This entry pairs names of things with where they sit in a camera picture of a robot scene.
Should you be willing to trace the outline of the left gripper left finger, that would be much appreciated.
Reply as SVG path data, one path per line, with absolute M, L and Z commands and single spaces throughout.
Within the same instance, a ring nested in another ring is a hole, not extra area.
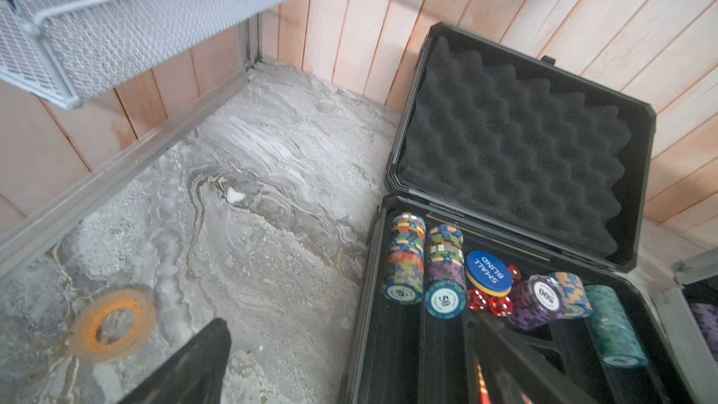
M 226 320 L 213 319 L 121 404 L 219 403 L 231 344 Z

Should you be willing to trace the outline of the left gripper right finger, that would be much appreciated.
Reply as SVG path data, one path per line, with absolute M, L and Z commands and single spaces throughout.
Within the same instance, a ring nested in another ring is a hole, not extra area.
M 473 335 L 491 402 L 594 402 L 493 314 L 476 316 Z

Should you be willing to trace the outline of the dark grey poker case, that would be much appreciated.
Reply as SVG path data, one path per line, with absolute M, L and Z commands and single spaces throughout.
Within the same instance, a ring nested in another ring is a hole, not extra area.
M 659 319 L 628 280 L 639 258 L 656 113 L 452 24 L 420 50 L 376 212 L 344 403 L 476 403 L 480 313 L 451 320 L 383 295 L 389 224 L 400 213 L 456 226 L 463 251 L 524 278 L 569 272 L 613 288 L 649 358 L 610 368 L 587 321 L 504 324 L 596 403 L 689 403 Z

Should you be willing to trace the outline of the silver aluminium poker case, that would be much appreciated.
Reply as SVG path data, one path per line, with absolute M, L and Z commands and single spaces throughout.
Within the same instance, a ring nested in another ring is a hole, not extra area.
M 717 249 L 671 266 L 675 284 L 651 295 L 695 403 L 717 401 Z

